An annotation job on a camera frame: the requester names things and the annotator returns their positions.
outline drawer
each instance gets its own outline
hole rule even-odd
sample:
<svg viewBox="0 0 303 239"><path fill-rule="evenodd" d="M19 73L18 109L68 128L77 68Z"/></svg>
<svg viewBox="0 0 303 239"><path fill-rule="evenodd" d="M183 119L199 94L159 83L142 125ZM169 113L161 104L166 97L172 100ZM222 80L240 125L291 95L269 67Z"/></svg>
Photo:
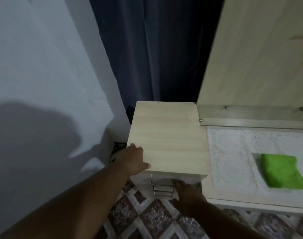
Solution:
<svg viewBox="0 0 303 239"><path fill-rule="evenodd" d="M173 188L172 179L182 180L194 187L201 187L201 180L205 176L193 174L142 172L131 176L130 179L137 189L146 198L171 199L178 198L176 190Z"/></svg>

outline wooden cabinet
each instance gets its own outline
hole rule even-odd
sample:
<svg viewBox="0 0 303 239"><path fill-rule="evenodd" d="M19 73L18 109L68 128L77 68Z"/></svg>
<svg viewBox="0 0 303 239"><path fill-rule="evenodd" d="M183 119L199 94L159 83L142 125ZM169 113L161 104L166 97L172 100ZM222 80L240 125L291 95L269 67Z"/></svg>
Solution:
<svg viewBox="0 0 303 239"><path fill-rule="evenodd" d="M146 197L175 197L170 179L181 178L222 207L303 214L284 198L215 188L212 125L303 132L303 0L225 0L197 104L137 102L128 139L152 165L132 177Z"/></svg>

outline drawer handle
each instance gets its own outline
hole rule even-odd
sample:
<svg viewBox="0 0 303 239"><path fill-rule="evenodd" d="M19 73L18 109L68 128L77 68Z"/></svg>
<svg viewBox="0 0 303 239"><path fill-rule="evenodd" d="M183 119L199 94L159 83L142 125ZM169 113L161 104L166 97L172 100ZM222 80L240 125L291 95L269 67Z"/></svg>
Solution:
<svg viewBox="0 0 303 239"><path fill-rule="evenodd" d="M173 192L174 192L174 189L173 189L173 185L162 185L162 184L159 184L159 185L155 185L153 184L152 182L152 177L150 178L150 185L153 186L152 188L152 191L154 192L154 195L156 196L165 196L165 197L169 197L169 198L172 198L173 197ZM166 191L166 190L157 190L155 189L155 186L166 186L166 187L170 187L171 188L171 191ZM164 194L156 194L157 192L160 192L160 193L168 193L170 195L164 195Z"/></svg>

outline white wall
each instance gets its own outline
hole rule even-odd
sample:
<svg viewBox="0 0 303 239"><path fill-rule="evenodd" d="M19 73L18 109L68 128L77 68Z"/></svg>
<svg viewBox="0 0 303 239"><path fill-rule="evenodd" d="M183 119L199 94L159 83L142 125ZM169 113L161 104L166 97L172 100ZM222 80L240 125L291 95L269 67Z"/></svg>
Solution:
<svg viewBox="0 0 303 239"><path fill-rule="evenodd" d="M89 1L0 0L0 233L129 129Z"/></svg>

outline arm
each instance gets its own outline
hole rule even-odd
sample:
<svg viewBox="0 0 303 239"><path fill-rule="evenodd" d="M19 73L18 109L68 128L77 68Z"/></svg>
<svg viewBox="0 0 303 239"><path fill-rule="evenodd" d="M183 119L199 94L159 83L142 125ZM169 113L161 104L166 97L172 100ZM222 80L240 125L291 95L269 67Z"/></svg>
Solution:
<svg viewBox="0 0 303 239"><path fill-rule="evenodd" d="M173 199L174 207L183 215L198 221L211 239L229 238L230 235L235 238L264 238L207 202L191 185L181 180L173 181L173 185L179 195L179 200Z"/></svg>
<svg viewBox="0 0 303 239"><path fill-rule="evenodd" d="M2 238L92 238L131 175L150 167L134 144L117 161L27 215Z"/></svg>

